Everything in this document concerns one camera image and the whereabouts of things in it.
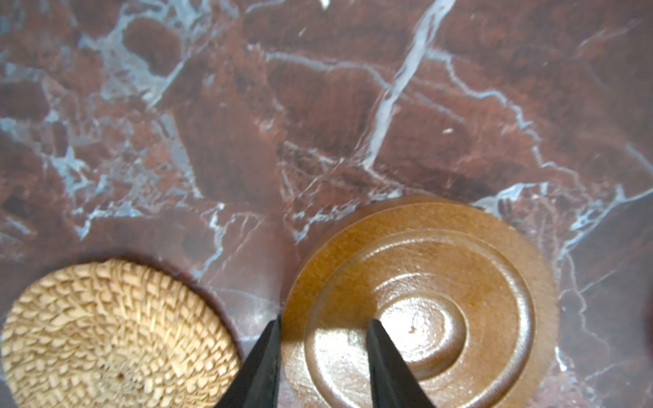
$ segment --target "glossy wooden surface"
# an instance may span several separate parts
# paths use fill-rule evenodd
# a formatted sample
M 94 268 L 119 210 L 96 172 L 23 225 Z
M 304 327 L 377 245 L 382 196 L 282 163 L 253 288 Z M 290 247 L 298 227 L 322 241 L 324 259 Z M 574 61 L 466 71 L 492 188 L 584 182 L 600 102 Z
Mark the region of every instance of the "glossy wooden surface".
M 553 360 L 551 274 L 513 228 L 438 199 L 354 214 L 304 263 L 282 324 L 306 406 L 369 407 L 365 332 L 381 320 L 440 408 L 522 407 Z

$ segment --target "round wicker trivet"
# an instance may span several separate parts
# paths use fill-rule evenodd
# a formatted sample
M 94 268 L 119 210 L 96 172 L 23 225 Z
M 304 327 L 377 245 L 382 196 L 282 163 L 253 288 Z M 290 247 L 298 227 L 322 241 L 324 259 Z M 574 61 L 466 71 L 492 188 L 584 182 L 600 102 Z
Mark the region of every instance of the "round wicker trivet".
M 21 408 L 213 407 L 240 365 L 199 296 L 122 260 L 30 285 L 7 316 L 2 364 Z

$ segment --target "brown wooden disc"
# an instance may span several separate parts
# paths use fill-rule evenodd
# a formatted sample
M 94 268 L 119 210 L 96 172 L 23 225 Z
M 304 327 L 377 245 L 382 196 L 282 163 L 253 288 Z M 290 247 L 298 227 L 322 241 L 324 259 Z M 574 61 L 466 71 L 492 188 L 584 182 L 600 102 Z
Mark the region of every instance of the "brown wooden disc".
M 522 407 L 558 334 L 551 274 L 526 238 L 433 198 L 365 208 L 304 262 L 281 352 L 305 406 L 372 406 L 364 346 L 372 318 L 438 408 Z

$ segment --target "marble table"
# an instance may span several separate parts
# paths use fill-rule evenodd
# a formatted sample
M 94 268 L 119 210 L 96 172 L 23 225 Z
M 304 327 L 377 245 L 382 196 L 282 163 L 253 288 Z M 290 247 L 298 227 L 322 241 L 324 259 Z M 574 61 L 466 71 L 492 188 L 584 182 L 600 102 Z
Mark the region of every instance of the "marble table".
M 246 354 L 326 229 L 436 195 L 550 265 L 530 407 L 651 407 L 651 23 L 643 0 L 0 1 L 0 314 L 123 257 Z

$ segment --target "woven coaster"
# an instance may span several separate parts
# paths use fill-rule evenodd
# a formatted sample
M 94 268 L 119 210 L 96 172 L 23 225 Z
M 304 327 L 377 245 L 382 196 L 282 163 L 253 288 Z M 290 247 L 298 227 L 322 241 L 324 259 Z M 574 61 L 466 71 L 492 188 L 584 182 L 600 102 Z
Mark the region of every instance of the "woven coaster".
M 33 283 L 2 335 L 2 365 L 21 408 L 213 407 L 240 367 L 199 296 L 122 260 Z

